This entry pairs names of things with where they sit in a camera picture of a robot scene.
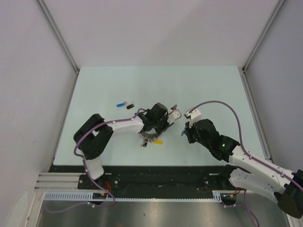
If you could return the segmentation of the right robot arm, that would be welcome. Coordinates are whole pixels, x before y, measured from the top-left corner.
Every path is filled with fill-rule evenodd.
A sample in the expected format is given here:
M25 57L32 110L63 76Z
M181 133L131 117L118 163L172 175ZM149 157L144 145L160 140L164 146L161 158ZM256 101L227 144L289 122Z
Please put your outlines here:
M303 172L284 169L245 150L238 141L221 135L214 124L203 119L186 122L184 134L188 142L199 143L227 165L218 178L219 186L247 189L276 203L294 218L303 216Z

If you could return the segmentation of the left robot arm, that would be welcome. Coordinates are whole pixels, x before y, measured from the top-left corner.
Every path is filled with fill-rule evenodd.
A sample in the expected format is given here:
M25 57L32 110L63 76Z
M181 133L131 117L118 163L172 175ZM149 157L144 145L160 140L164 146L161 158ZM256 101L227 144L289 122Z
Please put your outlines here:
M134 116L125 119L106 120L98 113L92 115L73 136L74 155L82 159L89 185L99 189L105 183L101 154L112 137L129 133L158 137L180 116L176 105L169 110L161 103L151 109L140 108Z

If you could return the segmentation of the black key tag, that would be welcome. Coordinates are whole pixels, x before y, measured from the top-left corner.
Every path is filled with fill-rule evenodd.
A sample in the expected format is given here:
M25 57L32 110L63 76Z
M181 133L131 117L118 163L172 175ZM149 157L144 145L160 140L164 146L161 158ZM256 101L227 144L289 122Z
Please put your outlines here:
M134 104L129 104L129 105L126 106L127 109L131 109L133 107L134 107Z

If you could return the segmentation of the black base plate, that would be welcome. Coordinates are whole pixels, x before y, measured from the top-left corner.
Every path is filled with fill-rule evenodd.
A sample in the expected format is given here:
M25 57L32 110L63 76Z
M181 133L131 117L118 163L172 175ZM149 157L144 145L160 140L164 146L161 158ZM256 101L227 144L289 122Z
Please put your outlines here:
M225 166L104 166L105 173L93 183L83 166L51 165L49 173L79 173L78 189L98 189L105 187L111 192L125 189L130 185L137 186L193 186L208 190L235 190L223 178Z

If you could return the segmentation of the aluminium rail profile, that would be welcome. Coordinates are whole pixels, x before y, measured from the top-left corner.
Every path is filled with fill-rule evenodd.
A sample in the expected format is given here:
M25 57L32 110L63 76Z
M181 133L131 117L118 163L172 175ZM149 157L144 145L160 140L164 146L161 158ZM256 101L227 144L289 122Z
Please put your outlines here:
M77 189L79 178L79 173L40 173L35 189L73 190Z

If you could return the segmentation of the right aluminium frame post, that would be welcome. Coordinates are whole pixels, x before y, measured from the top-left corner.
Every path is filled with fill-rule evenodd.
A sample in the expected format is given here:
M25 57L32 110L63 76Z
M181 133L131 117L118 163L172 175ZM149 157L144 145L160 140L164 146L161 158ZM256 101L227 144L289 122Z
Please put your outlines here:
M277 20L280 12L282 11L282 8L286 4L286 0L278 0L273 11L271 12L268 20L265 23L265 26L263 27L255 45L253 46L252 51L250 52L247 60L245 61L244 65L242 66L242 71L244 73L247 72L249 66L251 65L252 61L254 60L255 56L257 55L260 47L262 46L263 42L265 41L267 35L270 32L270 29L274 25L275 21Z

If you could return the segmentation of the aluminium frame post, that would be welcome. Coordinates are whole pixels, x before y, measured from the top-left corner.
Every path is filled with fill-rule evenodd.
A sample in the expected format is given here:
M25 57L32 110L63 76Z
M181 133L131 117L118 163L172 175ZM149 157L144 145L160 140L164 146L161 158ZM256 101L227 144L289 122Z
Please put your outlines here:
M45 1L44 0L35 0L35 2L37 4L39 10L41 11L43 17L45 18L46 23L48 24L50 30L52 31L56 41L58 42L59 47L61 48L63 54L67 58L70 66L72 67L72 69L76 73L76 75L78 75L80 69L79 69L74 57L72 56L72 53L71 53L66 41L64 40L64 37L62 36L60 29L57 26L57 23L55 22Z
M265 26L263 27L255 45L253 46L252 51L250 52L247 60L245 61L244 65L242 66L242 71L244 73L247 72L249 66L251 65L252 61L254 60L255 56L257 55L260 47L262 46L263 42L265 41L267 35L270 32L270 29L274 25L275 21L277 20L280 12L282 11L282 8L286 4L286 0L278 0L273 11L271 12L268 20L265 23Z

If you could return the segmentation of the left aluminium frame post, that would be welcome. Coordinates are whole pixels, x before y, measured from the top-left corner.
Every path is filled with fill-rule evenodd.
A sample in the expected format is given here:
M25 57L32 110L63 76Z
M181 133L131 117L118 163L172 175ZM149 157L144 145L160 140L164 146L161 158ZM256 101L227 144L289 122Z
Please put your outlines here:
M41 11L43 17L45 18L46 23L48 24L50 30L52 31L56 41L58 42L59 47L61 48L63 54L67 58L70 66L72 67L72 69L76 73L76 75L78 75L80 69L79 69L74 57L72 56L72 53L71 53L66 41L64 40L64 37L62 36L60 29L57 26L57 23L55 22L45 1L44 0L35 0L35 2L37 4L39 10Z

